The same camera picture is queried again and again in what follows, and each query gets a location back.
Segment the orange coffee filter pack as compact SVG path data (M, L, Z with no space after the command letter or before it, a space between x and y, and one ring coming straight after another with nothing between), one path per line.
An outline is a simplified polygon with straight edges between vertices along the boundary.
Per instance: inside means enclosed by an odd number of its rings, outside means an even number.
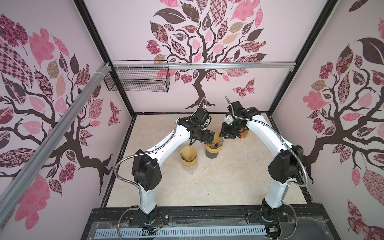
M249 130L241 130L240 131L240 140L246 140L249 135Z

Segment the grey glass dripper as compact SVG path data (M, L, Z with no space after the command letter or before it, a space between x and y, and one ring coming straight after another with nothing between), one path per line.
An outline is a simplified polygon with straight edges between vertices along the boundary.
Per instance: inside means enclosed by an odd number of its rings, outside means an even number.
M215 137L212 144L206 144L207 150L216 150L222 147L224 144L224 138L221 137Z

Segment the grey glass measuring cup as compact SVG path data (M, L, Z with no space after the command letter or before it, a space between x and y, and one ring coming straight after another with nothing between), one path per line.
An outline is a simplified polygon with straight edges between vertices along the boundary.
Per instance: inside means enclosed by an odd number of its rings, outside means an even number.
M211 152L205 152L206 157L209 159L215 159L218 157L219 153L211 153Z

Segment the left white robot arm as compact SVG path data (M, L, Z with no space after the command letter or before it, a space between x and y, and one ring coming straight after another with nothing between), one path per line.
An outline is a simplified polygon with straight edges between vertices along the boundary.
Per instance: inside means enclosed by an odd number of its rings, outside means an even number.
M134 156L132 176L140 192L139 216L145 224L151 224L156 217L156 187L162 180L161 166L184 142L191 140L204 144L214 141L215 132L202 128L192 119L177 119L174 129L157 145L146 152L139 150Z

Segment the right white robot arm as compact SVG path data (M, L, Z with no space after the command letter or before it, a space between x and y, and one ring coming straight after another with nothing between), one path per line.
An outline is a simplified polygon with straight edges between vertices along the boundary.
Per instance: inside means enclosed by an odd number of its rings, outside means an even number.
M289 186L308 185L308 173L302 162L303 149L284 139L259 113L255 107L233 110L228 106L222 124L220 137L225 139L243 139L246 131L255 133L273 155L268 165L272 180L268 193L262 201L261 215L267 222L275 220L283 212L283 205Z

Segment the rear aluminium rail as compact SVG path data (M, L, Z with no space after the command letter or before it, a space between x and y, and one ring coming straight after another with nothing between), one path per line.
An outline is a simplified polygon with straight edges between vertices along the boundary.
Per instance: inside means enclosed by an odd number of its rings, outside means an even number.
M168 70L205 70L205 69L293 69L294 62L257 62L257 63L185 63L185 64L118 64L113 63L117 69L122 68L162 68Z

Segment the aluminium rail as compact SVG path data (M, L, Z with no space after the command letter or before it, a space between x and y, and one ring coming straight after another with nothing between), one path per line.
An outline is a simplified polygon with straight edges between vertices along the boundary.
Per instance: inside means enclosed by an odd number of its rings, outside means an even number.
M81 94L79 94L63 117L55 125L53 131L37 148L32 158L25 164L20 173L6 188L5 192L1 196L1 224L3 224L11 214L12 210L18 204L27 188L31 185L44 163L49 159L49 156L59 144L70 125L75 121L75 118L80 113L82 107L85 106L89 97L101 81L104 80L110 70L110 63L103 63L98 68L98 70L91 77L91 82L83 88Z
M294 62L257 62L257 63L185 63L185 64L118 64L113 63L117 69L122 68L162 68L168 70L205 70L205 69L293 69Z

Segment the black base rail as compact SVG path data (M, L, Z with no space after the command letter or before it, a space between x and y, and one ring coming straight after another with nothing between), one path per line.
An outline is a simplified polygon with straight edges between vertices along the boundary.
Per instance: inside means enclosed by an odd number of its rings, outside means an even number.
M144 224L138 211L128 208L100 208L91 211L81 236L94 240L97 229L175 228L217 226L265 226L266 236L204 237L139 240L338 240L328 213L321 204L293 204L272 222L261 216L260 205L158 207L151 224Z

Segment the left aluminium rail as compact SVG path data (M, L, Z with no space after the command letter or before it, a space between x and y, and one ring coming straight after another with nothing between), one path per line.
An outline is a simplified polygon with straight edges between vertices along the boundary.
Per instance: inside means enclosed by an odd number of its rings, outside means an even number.
M3 224L11 214L12 210L18 204L27 188L31 185L44 163L49 159L49 156L59 144L70 125L75 121L75 118L80 113L82 107L85 106L89 97L101 81L104 80L110 70L110 63L103 63L98 68L98 70L91 77L91 82L83 88L81 94L79 94L63 117L55 125L53 131L37 148L32 158L25 164L20 173L6 188L5 192L1 196L1 224Z

